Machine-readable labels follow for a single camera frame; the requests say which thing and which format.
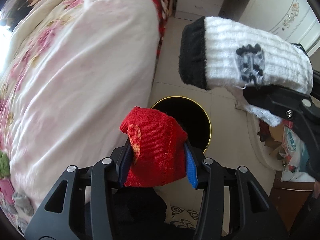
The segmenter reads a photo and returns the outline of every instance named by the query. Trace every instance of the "black bucket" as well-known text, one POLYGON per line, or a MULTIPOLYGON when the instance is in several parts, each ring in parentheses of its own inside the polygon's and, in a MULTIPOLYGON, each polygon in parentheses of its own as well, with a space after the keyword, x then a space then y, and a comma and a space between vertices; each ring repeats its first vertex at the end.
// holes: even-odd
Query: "black bucket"
POLYGON ((188 133, 190 144, 203 152, 207 150, 211 139, 211 123, 207 113, 197 102, 173 96, 161 99, 151 108, 176 119, 188 133))

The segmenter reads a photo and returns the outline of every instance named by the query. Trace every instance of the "metal screw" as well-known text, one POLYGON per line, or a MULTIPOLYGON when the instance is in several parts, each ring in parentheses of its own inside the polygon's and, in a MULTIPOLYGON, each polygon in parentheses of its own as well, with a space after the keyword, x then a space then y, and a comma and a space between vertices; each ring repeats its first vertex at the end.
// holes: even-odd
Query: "metal screw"
POLYGON ((288 119, 292 119, 292 117, 293 117, 293 111, 292 110, 288 110, 286 114, 287 114, 288 119))
POLYGON ((74 172, 76 170, 76 166, 74 166, 74 165, 71 165, 71 166, 69 166, 68 168, 67 168, 67 171, 68 172, 74 172))
POLYGON ((311 102, 310 102, 308 99, 303 99, 303 100, 302 100, 302 104, 303 104, 305 107, 310 107, 310 106, 311 106, 311 102))
POLYGON ((105 164, 105 165, 110 164, 111 162, 112 162, 112 159, 111 159, 111 158, 104 158, 104 159, 102 160, 102 163, 105 164))
POLYGON ((207 165, 211 165, 213 163, 213 159, 211 158, 205 158, 204 161, 203 161, 205 164, 207 165))
POLYGON ((242 173, 247 173, 248 172, 248 168, 247 167, 244 167, 244 166, 241 166, 239 168, 239 171, 242 172, 242 173))

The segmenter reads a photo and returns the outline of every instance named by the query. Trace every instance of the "nightstand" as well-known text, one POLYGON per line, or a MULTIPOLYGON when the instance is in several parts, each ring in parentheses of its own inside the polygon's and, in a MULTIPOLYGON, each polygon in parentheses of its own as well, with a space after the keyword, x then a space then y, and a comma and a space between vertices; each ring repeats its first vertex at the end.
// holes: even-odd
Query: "nightstand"
POLYGON ((178 0, 175 17, 195 21, 202 16, 218 16, 224 0, 178 0))

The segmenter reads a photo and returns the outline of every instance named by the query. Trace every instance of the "gold trim decoration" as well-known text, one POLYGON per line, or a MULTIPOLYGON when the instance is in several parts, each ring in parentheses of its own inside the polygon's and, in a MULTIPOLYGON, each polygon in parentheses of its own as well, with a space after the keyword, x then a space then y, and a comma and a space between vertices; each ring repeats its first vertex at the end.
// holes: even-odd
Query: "gold trim decoration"
POLYGON ((290 14, 287 14, 287 18, 284 19, 283 21, 283 26, 282 26, 282 30, 285 30, 285 27, 287 27, 287 29, 289 29, 290 24, 294 22, 295 18, 299 15, 299 8, 300 8, 300 4, 298 2, 292 4, 291 6, 291 12, 290 14))
POLYGON ((210 125, 210 136, 209 136, 208 144, 207 144, 207 146, 205 147, 205 149, 203 151, 203 153, 205 153, 207 151, 209 145, 210 145, 211 135, 212 135, 211 121, 210 121, 210 118, 209 118, 207 112, 203 109, 203 107, 199 103, 197 103, 196 101, 194 101, 194 100, 192 100, 190 98, 186 98, 186 97, 183 97, 183 96, 170 96, 170 97, 162 98, 158 102, 154 103, 153 106, 151 106, 150 108, 153 109, 157 104, 159 104, 160 102, 162 102, 162 101, 164 101, 164 100, 166 100, 168 98, 184 98, 184 99, 188 99, 188 100, 192 101, 193 103, 197 104, 202 109, 202 111, 205 113, 205 115, 208 118, 209 125, 210 125))

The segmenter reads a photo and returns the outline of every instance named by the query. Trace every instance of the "bed sheet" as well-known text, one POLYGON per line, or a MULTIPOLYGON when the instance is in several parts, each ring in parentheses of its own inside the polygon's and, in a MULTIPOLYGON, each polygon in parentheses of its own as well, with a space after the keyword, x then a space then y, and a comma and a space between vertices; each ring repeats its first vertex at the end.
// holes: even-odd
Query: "bed sheet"
POLYGON ((68 165, 92 166, 122 146, 121 121, 147 106, 169 8, 155 1, 43 0, 14 30, 0 149, 35 210, 68 165))

